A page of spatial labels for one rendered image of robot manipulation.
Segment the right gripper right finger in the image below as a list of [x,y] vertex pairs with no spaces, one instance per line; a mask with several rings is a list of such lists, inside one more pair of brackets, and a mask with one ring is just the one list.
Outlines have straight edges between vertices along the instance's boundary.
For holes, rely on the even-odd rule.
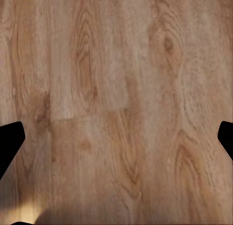
[[233,160],[233,123],[222,121],[217,137]]

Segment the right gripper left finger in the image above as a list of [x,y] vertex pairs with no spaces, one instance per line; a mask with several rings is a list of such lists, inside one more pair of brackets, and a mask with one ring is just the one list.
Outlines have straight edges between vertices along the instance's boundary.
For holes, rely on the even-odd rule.
[[0,127],[0,179],[25,141],[21,121]]

